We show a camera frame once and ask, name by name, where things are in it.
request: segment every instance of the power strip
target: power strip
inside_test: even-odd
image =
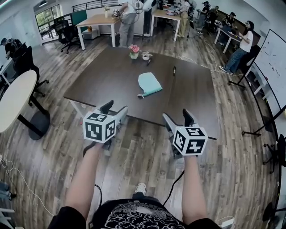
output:
[[[230,219],[230,220],[227,220],[227,221],[224,221],[222,224],[221,224],[221,228],[226,228],[226,227],[228,227],[228,226],[230,226],[230,225],[232,225],[233,224],[233,222],[234,222],[234,219],[232,218],[232,219]]]

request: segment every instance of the round white table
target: round white table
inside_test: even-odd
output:
[[[29,136],[33,140],[42,138],[50,126],[50,114],[32,95],[37,82],[35,71],[27,71],[20,75],[7,88],[0,100],[0,132],[7,130],[16,119],[29,128]],[[31,121],[26,120],[20,113],[31,99],[39,109]]]

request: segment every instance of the flower pot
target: flower pot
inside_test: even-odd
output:
[[[148,55],[143,55],[143,56],[142,56],[142,59],[143,59],[143,60],[149,60],[149,59],[150,59],[150,56],[148,56]]]
[[[136,53],[130,53],[130,57],[131,57],[131,59],[137,59],[137,57],[138,57],[138,55],[139,55],[139,53],[138,52],[136,52]]]

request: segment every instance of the wooden floor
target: wooden floor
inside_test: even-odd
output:
[[[226,62],[227,55],[222,54],[222,48],[213,44],[214,37],[205,35],[210,46],[200,37],[189,40],[178,38],[174,42],[173,33],[168,29],[164,32],[154,31],[152,38],[135,38],[134,43],[144,51],[191,58],[212,70],[216,63],[219,66]],[[8,160],[13,161],[30,189],[53,214],[57,214],[63,205],[66,191],[82,160],[83,148],[88,144],[83,140],[82,120],[63,94],[108,46],[108,40],[109,37],[101,36],[86,42],[85,51],[73,47],[68,55],[60,52],[62,45],[58,42],[33,49],[41,80],[50,81],[41,87],[46,97],[38,97],[38,101],[51,114],[50,129],[41,140],[33,141],[28,136],[27,127],[16,121],[6,131],[5,137],[4,134],[0,135],[2,154],[5,147]],[[215,60],[210,54],[213,48]],[[212,77],[220,138],[217,141],[209,140],[206,151],[198,158],[209,217],[218,221],[233,216],[233,228],[261,229],[263,211],[268,202],[275,200],[277,193],[278,169],[270,175],[270,165],[262,165],[262,161],[270,157],[263,144],[272,144],[274,135],[263,130],[261,137],[242,136],[242,130],[255,130],[262,124],[250,89],[247,86],[242,92],[236,86],[227,85],[229,79],[238,80],[237,76],[213,72]],[[35,111],[34,106],[31,108],[27,105],[22,114],[30,119]],[[110,156],[101,156],[96,183],[102,188],[103,202],[131,197],[139,182],[147,184],[148,195],[164,202],[172,183],[183,169],[182,161],[174,161],[170,156],[165,128],[129,118],[113,141]],[[10,172],[10,176],[17,186],[18,196],[12,202],[1,201],[1,207],[15,210],[13,219],[18,226],[26,229],[47,228],[52,216],[28,190],[16,170]],[[0,178],[11,184],[3,167],[0,168]],[[182,183],[183,179],[176,184],[166,204],[178,219],[182,217]],[[98,203],[99,193],[95,190],[90,215],[97,209]]]

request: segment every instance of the white sneaker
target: white sneaker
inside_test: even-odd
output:
[[[136,188],[136,190],[135,190],[135,193],[137,193],[137,192],[142,192],[144,195],[146,194],[146,191],[147,191],[147,188],[146,188],[146,184],[144,184],[144,183],[139,183],[138,185],[137,185],[137,188]]]
[[[220,66],[219,68],[220,68],[220,70],[227,72],[224,67]]]

